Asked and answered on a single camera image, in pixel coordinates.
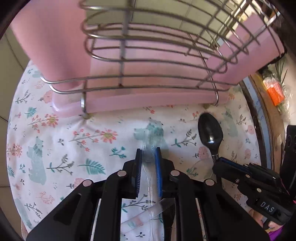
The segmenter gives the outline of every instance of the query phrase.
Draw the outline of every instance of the dish rack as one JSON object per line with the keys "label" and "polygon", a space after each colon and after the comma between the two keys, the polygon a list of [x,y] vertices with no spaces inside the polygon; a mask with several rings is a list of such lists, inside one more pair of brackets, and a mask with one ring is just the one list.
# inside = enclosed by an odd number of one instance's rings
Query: dish rack
{"label": "dish rack", "polygon": [[[215,75],[224,75],[230,68],[238,65],[239,54],[250,55],[248,47],[250,44],[260,46],[259,38],[262,33],[268,31],[272,37],[277,52],[275,57],[280,56],[283,52],[271,29],[271,24],[278,20],[280,13],[265,0],[257,2],[251,0],[165,1],[166,3],[178,4],[182,9],[186,8],[184,15],[164,9],[145,7],[143,4],[138,4],[140,0],[127,0],[125,5],[121,6],[88,5],[87,2],[87,0],[79,2],[80,8],[91,12],[81,24],[81,30],[86,35],[84,49],[91,57],[100,60],[101,63],[116,63],[118,71],[115,71],[115,74],[100,74],[59,81],[50,81],[41,76],[41,79],[49,84],[55,93],[81,93],[81,108],[84,117],[88,116],[86,112],[86,93],[92,91],[126,90],[128,93],[131,89],[203,90],[215,93],[213,104],[216,105],[219,102],[219,93],[228,91],[231,86],[237,85],[242,78],[236,82],[229,82],[223,81],[223,78],[215,79]],[[209,12],[203,7],[204,5],[215,10]],[[267,15],[267,11],[263,11],[262,6],[265,9],[267,7],[272,12],[272,16]],[[190,18],[189,15],[192,10],[206,16],[207,21],[200,22]],[[94,23],[95,19],[100,15],[110,12],[115,13],[114,15],[123,15],[123,21]],[[242,23],[242,19],[250,17],[250,13],[260,18],[262,23],[262,26],[255,32]],[[149,15],[149,19],[152,21],[137,21],[140,19],[139,16],[144,15]],[[155,18],[169,19],[169,21],[164,21],[166,24],[159,24],[153,21]],[[190,29],[195,28],[196,31],[189,31],[189,27]],[[235,29],[243,30],[244,33],[247,33],[247,37],[241,38]],[[128,54],[128,51],[134,50],[143,53],[141,57],[133,58]],[[113,55],[111,54],[112,57],[103,56],[105,53],[111,53],[112,51],[114,52]],[[167,55],[168,57],[145,58],[145,53],[148,53],[148,51],[154,56]],[[170,58],[172,54],[178,56],[178,58]],[[215,64],[210,66],[210,59]],[[132,73],[129,71],[132,67],[128,66],[133,63],[143,64],[142,67],[147,63],[153,66],[168,64],[169,66],[176,66],[176,68],[181,66],[186,71],[180,74],[170,74],[169,71],[164,71],[164,73]],[[205,74],[199,75],[194,72],[195,70],[202,71]],[[137,84],[136,80],[141,78],[145,79],[144,84]],[[155,80],[161,78],[164,80],[164,84],[159,84],[157,81],[147,83],[147,79],[153,78]],[[102,79],[105,81],[110,80],[112,84],[88,87],[89,81],[100,81]],[[125,84],[127,79],[131,80],[129,84]],[[58,86],[61,83],[70,82],[82,84],[79,88],[72,90],[58,90],[58,88],[54,87],[54,85]]]}

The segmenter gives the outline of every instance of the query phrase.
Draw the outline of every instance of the pink flower print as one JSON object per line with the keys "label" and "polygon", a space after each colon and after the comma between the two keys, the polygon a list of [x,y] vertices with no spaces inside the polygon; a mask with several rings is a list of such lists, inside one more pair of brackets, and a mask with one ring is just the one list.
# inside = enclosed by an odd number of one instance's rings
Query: pink flower print
{"label": "pink flower print", "polygon": [[198,149],[198,157],[201,160],[209,157],[209,153],[207,152],[207,148],[205,146],[202,146]]}
{"label": "pink flower print", "polygon": [[194,112],[194,113],[192,113],[192,115],[193,115],[193,118],[195,119],[196,117],[198,117],[198,111],[197,112]]}
{"label": "pink flower print", "polygon": [[250,149],[246,149],[244,152],[244,158],[245,159],[250,159],[251,157],[251,150]]}
{"label": "pink flower print", "polygon": [[116,136],[118,136],[116,131],[112,131],[112,130],[106,130],[106,131],[102,131],[101,132],[101,140],[103,140],[103,142],[110,142],[110,144],[112,144],[113,140],[116,140]]}
{"label": "pink flower print", "polygon": [[145,110],[148,110],[148,111],[150,111],[150,113],[151,113],[151,114],[154,114],[154,113],[155,113],[155,111],[154,111],[154,110],[152,110],[151,108],[152,108],[151,106],[144,107],[144,109],[145,109]]}
{"label": "pink flower print", "polygon": [[239,200],[241,199],[241,197],[242,197],[241,192],[238,192],[238,193],[236,193],[236,194],[234,195],[234,199],[237,200],[237,201],[239,201]]}
{"label": "pink flower print", "polygon": [[232,93],[229,93],[229,94],[228,94],[228,99],[234,100],[234,99],[235,99],[235,96],[234,96],[234,94],[232,94]]}
{"label": "pink flower print", "polygon": [[250,133],[251,135],[255,134],[255,130],[254,127],[252,125],[248,125],[248,133]]}
{"label": "pink flower print", "polygon": [[35,84],[36,89],[41,89],[45,85],[43,80],[38,80],[37,84]]}
{"label": "pink flower print", "polygon": [[18,191],[20,190],[20,186],[18,184],[15,184],[14,186]]}
{"label": "pink flower print", "polygon": [[57,115],[53,115],[53,116],[50,115],[46,120],[47,120],[47,124],[52,127],[55,127],[57,125],[57,122],[59,121]]}
{"label": "pink flower print", "polygon": [[7,144],[6,154],[9,156],[10,154],[13,156],[20,157],[22,155],[22,147],[19,144],[13,144],[12,148]]}
{"label": "pink flower print", "polygon": [[199,218],[202,217],[202,212],[201,212],[201,210],[199,210],[199,209],[198,209],[198,216],[199,216]]}
{"label": "pink flower print", "polygon": [[74,181],[74,187],[78,187],[84,181],[83,178],[76,178]]}
{"label": "pink flower print", "polygon": [[54,201],[54,198],[51,195],[46,197],[46,192],[41,192],[40,195],[41,196],[37,198],[41,198],[42,202],[44,202],[45,204],[52,204],[52,202]]}
{"label": "pink flower print", "polygon": [[47,91],[43,96],[43,101],[45,104],[50,103],[52,101],[52,90]]}

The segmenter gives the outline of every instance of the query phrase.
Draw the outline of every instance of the floral tablecloth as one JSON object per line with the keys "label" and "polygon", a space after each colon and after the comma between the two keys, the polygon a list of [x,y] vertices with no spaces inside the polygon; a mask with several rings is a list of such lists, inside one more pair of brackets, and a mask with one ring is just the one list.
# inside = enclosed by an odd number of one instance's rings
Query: floral tablecloth
{"label": "floral tablecloth", "polygon": [[[193,179],[211,175],[209,150],[198,137],[197,120],[210,112],[220,122],[224,139],[219,155],[240,164],[260,164],[258,142],[247,102],[239,86],[229,92],[227,104],[144,107],[59,118],[51,108],[52,91],[30,62],[13,98],[7,134],[7,171],[13,198],[30,231],[84,179],[106,179],[142,148],[144,132],[175,168]],[[246,197],[224,180],[226,191],[246,210]],[[145,188],[135,202],[123,200],[122,221],[150,206]],[[161,216],[155,220],[162,227]],[[149,240],[143,225],[122,240]]]}

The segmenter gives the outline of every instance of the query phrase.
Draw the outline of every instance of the spoon bowl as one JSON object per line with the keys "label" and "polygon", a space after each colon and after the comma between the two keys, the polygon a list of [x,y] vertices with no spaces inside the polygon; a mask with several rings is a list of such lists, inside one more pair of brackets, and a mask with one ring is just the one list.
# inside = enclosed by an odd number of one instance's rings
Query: spoon bowl
{"label": "spoon bowl", "polygon": [[219,146],[223,140],[219,122],[210,113],[202,113],[198,119],[198,133],[202,144],[209,148],[212,157],[217,159]]}

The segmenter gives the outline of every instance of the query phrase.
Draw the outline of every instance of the metal screw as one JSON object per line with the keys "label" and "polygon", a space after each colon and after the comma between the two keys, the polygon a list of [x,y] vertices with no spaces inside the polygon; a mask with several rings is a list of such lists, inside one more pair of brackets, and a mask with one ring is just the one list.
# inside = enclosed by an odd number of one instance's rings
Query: metal screw
{"label": "metal screw", "polygon": [[172,171],[170,172],[170,174],[171,174],[172,176],[174,176],[174,177],[177,177],[177,176],[180,175],[180,172],[179,172],[178,170],[172,170]]}
{"label": "metal screw", "polygon": [[124,177],[126,175],[126,171],[120,170],[120,171],[118,171],[117,175],[120,177]]}
{"label": "metal screw", "polygon": [[88,187],[91,185],[91,183],[92,183],[92,181],[88,179],[88,180],[84,180],[82,184],[83,184],[83,186]]}
{"label": "metal screw", "polygon": [[206,183],[208,186],[213,186],[213,185],[215,184],[214,180],[212,180],[212,179],[207,179],[207,180],[205,181],[205,183]]}

